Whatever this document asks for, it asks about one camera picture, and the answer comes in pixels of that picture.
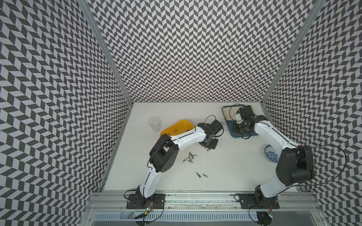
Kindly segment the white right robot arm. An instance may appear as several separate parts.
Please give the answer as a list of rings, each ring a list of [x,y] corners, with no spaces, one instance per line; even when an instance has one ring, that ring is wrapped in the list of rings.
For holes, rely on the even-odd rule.
[[[240,135],[253,133],[263,137],[279,157],[275,174],[258,185],[254,192],[254,205],[269,208],[282,192],[314,178],[313,152],[283,135],[263,115],[255,115],[250,105],[241,106],[235,113],[235,131]]]

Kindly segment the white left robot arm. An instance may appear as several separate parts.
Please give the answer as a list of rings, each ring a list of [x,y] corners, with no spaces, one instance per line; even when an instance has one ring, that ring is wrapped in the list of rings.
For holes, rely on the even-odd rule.
[[[135,191],[136,201],[141,207],[154,200],[156,186],[162,174],[174,165],[179,151],[196,143],[207,149],[215,149],[218,143],[217,134],[220,131],[223,131],[223,125],[215,119],[212,123],[199,123],[179,135],[163,134],[150,151],[148,172],[143,183]]]

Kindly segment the yellow plastic storage box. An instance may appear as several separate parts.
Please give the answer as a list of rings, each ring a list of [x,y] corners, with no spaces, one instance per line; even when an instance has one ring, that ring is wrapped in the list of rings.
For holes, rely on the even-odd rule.
[[[168,136],[177,136],[180,134],[183,134],[185,132],[191,131],[195,128],[195,126],[188,120],[181,120],[177,123],[175,123],[174,125],[166,128],[165,130],[163,130],[160,133],[160,137],[164,134],[167,134]]]

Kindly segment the teal plastic tray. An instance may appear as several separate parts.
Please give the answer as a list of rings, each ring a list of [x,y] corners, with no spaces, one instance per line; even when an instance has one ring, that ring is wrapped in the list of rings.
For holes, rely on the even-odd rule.
[[[230,135],[233,137],[233,138],[242,138],[242,139],[249,139],[250,137],[252,136],[258,136],[257,133],[255,132],[244,132],[243,134],[240,134],[239,131],[236,129],[237,127],[237,122],[234,121],[231,117],[230,117],[230,114],[229,112],[231,111],[232,108],[237,108],[237,110],[241,107],[243,107],[245,105],[243,104],[234,104],[234,105],[228,105],[228,106],[223,106],[222,107],[222,112],[223,112],[223,115],[224,115],[224,118],[226,120],[226,125],[229,129],[229,132],[230,132]]]

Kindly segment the beige folded cloth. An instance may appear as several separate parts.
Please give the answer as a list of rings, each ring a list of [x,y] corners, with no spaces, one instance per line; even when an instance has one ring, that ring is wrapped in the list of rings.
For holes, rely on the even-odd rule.
[[[221,110],[222,110],[225,120],[226,121],[238,121],[235,114],[239,110],[240,107],[242,107],[241,104],[223,106],[221,108]]]

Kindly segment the blue patterned bowl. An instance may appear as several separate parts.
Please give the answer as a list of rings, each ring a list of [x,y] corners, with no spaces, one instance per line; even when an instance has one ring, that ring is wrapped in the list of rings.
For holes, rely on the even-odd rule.
[[[267,145],[265,147],[264,153],[269,161],[273,163],[278,163],[280,159],[280,154],[271,145]]]

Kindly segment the clear plastic cup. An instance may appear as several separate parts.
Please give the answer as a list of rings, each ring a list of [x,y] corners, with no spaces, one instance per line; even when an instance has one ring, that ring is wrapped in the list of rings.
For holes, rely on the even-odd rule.
[[[160,132],[162,129],[161,120],[158,117],[153,117],[149,120],[149,126],[153,132]]]

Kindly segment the aluminium corner post right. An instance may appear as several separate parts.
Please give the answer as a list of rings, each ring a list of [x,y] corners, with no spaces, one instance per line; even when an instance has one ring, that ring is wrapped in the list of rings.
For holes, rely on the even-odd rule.
[[[273,81],[271,82],[264,97],[262,98],[262,100],[260,102],[261,105],[265,105],[267,103],[268,99],[271,97],[273,91],[275,90],[275,88],[277,87],[279,82],[281,81],[282,76],[284,75],[285,71],[287,70],[287,68],[288,68],[289,64],[291,63],[294,55],[296,54],[298,48],[302,44],[304,38],[307,36],[311,26],[313,25],[314,21],[316,20],[317,16],[321,12],[321,10],[326,2],[327,1],[323,1],[323,0],[315,1],[305,22],[302,24],[301,29],[296,36],[296,39],[294,40],[293,44],[291,45],[289,52],[286,54],[279,70],[277,71]]]

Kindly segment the aluminium corner post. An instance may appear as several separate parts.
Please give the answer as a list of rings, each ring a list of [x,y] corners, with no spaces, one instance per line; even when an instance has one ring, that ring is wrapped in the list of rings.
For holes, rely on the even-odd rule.
[[[313,25],[314,21],[316,20],[317,16],[321,12],[321,10],[326,2],[327,1],[323,1],[323,0],[315,1],[305,22],[302,24],[301,29],[296,36],[296,39],[294,40],[293,44],[291,45],[289,52],[286,54],[279,70],[277,71],[273,81],[271,82],[264,97],[262,98],[262,100],[260,102],[261,105],[265,105],[267,103],[268,99],[271,97],[273,91],[275,90],[275,88],[277,87],[279,82],[281,81],[282,76],[284,75],[285,71],[287,70],[287,68],[288,68],[289,64],[291,63],[294,55],[296,54],[298,48],[302,44],[304,38],[307,36],[311,26]]]
[[[119,85],[121,91],[124,94],[124,97],[125,97],[127,103],[129,105],[132,105],[133,102],[131,100],[131,97],[130,97],[128,91],[127,91],[127,88],[126,88],[125,84],[123,83],[122,76],[121,76],[119,70],[117,69],[115,61],[114,61],[113,57],[111,56],[111,52],[108,49],[108,46],[107,46],[107,44],[105,42],[105,39],[102,36],[102,34],[100,32],[100,29],[99,29],[99,27],[98,27],[98,25],[96,23],[96,20],[95,20],[93,14],[92,14],[92,12],[91,12],[91,10],[89,8],[88,1],[79,0],[77,2],[79,4],[79,7],[80,7],[83,15],[84,15],[85,20],[87,21],[87,23],[89,24],[90,29],[93,32],[93,35],[94,35],[94,37],[95,37],[95,39],[96,39],[96,41],[97,41],[97,43],[98,43],[98,45],[100,47],[105,59],[107,60],[109,66],[110,66],[110,69],[111,69],[113,75],[115,76],[115,78],[116,78],[116,80],[118,82],[118,85]]]

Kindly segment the aluminium corner post left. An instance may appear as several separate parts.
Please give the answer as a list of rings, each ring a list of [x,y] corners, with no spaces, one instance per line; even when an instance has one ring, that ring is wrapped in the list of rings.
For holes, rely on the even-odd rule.
[[[92,14],[92,12],[91,12],[91,10],[89,8],[88,1],[79,0],[77,2],[79,4],[79,7],[80,7],[83,15],[84,15],[85,20],[87,21],[87,23],[89,24],[90,29],[93,32],[93,35],[94,35],[94,37],[95,37],[95,39],[96,39],[96,41],[97,41],[97,43],[98,43],[98,45],[100,47],[105,59],[107,60],[109,66],[110,66],[110,69],[111,69],[113,75],[115,76],[115,78],[116,78],[116,80],[118,82],[118,85],[119,85],[121,91],[124,94],[124,97],[125,97],[127,103],[129,105],[132,105],[133,102],[131,100],[131,97],[130,97],[128,91],[127,91],[127,88],[126,88],[125,84],[123,83],[122,76],[121,76],[119,70],[117,69],[115,61],[114,61],[113,57],[111,56],[111,52],[108,49],[108,46],[107,46],[107,44],[105,42],[105,39],[102,36],[102,34],[100,32],[100,29],[99,29],[99,27],[98,27],[98,25],[96,23],[96,20],[95,20],[93,14]]]

